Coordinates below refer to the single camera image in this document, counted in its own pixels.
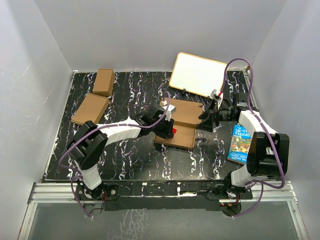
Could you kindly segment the red rectangular block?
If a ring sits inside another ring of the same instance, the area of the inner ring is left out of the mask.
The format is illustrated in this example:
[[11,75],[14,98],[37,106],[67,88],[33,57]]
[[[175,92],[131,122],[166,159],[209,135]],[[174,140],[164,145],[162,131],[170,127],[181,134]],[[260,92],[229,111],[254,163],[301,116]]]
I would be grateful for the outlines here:
[[175,135],[177,133],[177,129],[176,128],[172,128],[172,133]]

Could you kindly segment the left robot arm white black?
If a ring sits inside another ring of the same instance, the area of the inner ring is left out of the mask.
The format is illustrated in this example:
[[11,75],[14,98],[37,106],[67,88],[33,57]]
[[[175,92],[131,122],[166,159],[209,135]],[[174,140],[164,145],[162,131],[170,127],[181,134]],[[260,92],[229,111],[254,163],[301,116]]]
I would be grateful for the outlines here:
[[146,112],[112,124],[85,122],[74,135],[66,153],[75,161],[83,182],[82,192],[97,200],[106,194],[98,171],[98,161],[104,148],[127,139],[138,139],[154,133],[162,139],[172,139],[176,133],[172,119],[176,107],[164,101],[164,106],[153,105]]

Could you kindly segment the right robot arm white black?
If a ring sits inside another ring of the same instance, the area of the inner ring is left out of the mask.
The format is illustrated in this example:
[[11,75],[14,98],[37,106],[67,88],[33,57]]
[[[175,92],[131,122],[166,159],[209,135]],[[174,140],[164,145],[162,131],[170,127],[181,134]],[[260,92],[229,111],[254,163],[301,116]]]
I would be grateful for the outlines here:
[[251,184],[265,184],[269,178],[280,177],[283,180],[288,170],[289,136],[276,132],[263,121],[259,111],[251,106],[248,94],[236,93],[232,102],[225,100],[223,93],[216,90],[211,96],[212,102],[199,115],[200,123],[196,128],[209,132],[221,122],[236,121],[251,139],[245,165],[229,172],[222,183],[213,187],[213,191],[233,199],[245,193],[245,188]]

